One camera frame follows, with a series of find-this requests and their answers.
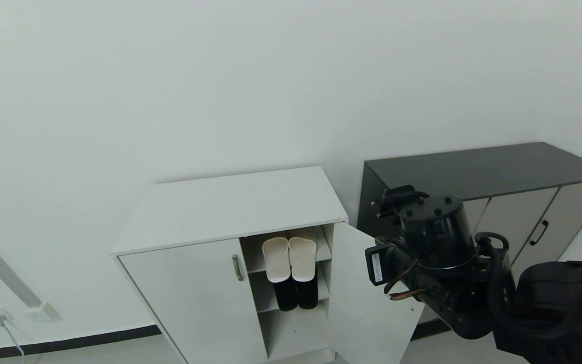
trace white cabinet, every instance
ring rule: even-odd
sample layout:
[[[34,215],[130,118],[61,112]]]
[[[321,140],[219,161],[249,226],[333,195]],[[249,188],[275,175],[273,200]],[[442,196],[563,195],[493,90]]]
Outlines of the white cabinet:
[[[280,311],[261,253],[266,233],[313,226],[319,304]],[[423,310],[367,274],[374,238],[347,215],[320,167],[155,185],[113,249],[183,362],[399,362]],[[406,290],[397,284],[395,290]]]

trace label sticker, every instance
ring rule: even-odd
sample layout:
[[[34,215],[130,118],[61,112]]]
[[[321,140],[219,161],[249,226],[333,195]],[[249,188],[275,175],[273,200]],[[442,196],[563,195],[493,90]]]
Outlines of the label sticker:
[[[381,271],[381,258],[379,254],[372,254],[372,267],[374,267],[374,281],[383,281],[383,272]]]

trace cabinet door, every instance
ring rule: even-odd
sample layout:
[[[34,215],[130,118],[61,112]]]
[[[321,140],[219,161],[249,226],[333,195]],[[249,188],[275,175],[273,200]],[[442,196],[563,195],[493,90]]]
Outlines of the cabinet door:
[[[543,216],[557,189],[529,191],[491,198],[475,233],[491,231],[509,240],[511,262]]]
[[[468,221],[469,228],[471,228],[471,232],[475,231],[475,228],[480,222],[484,210],[487,208],[488,202],[488,198],[464,201],[464,212],[466,212],[466,219]]]
[[[547,230],[531,237],[513,264],[516,282],[526,268],[558,260],[582,228],[582,184],[561,187],[541,223],[544,221]]]
[[[267,360],[238,239],[123,255],[120,261],[188,364]]]
[[[346,223],[334,224],[329,341],[349,364],[396,364],[406,352],[423,303],[390,300],[382,286],[372,285],[365,262],[365,249],[371,246],[373,237]],[[407,290],[402,283],[395,289]]]

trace black cabinet handle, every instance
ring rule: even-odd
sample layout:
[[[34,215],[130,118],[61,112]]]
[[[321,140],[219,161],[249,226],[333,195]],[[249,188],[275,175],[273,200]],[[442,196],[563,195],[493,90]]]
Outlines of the black cabinet handle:
[[[535,246],[536,244],[538,244],[538,242],[540,241],[540,239],[543,238],[543,235],[545,235],[545,231],[547,231],[547,228],[549,228],[549,221],[543,220],[542,224],[543,224],[543,226],[545,226],[545,228],[543,229],[543,232],[540,233],[540,237],[538,237],[538,239],[536,239],[536,241],[533,241],[533,240],[530,241],[529,242],[529,245]]]

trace black cable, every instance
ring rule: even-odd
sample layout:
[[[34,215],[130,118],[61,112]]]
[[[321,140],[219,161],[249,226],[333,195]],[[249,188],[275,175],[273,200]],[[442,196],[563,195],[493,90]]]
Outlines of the black cable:
[[[513,322],[511,318],[504,315],[502,311],[501,305],[504,300],[504,286],[501,284],[502,279],[500,277],[500,273],[502,271],[500,265],[500,254],[497,249],[491,245],[490,240],[486,239],[485,237],[497,238],[503,242],[505,247],[508,246],[508,241],[506,238],[499,234],[479,233],[479,235],[479,238],[478,235],[475,236],[476,242],[478,242],[480,248],[489,252],[489,256],[491,258],[487,302],[491,314],[494,316],[497,324],[502,329],[507,330],[515,336],[541,341],[561,339],[562,337],[569,334],[570,330],[572,330],[573,327],[578,324],[582,316],[582,290],[580,291],[579,295],[577,295],[579,299],[572,302],[564,320],[562,320],[558,325],[543,330],[532,330],[518,325],[517,323]]]
[[[507,240],[504,236],[502,236],[500,234],[491,233],[489,231],[485,231],[485,232],[482,232],[482,233],[475,234],[475,242],[478,245],[480,245],[480,242],[484,238],[496,238],[497,240],[500,240],[502,242],[503,249],[509,250],[509,240]]]

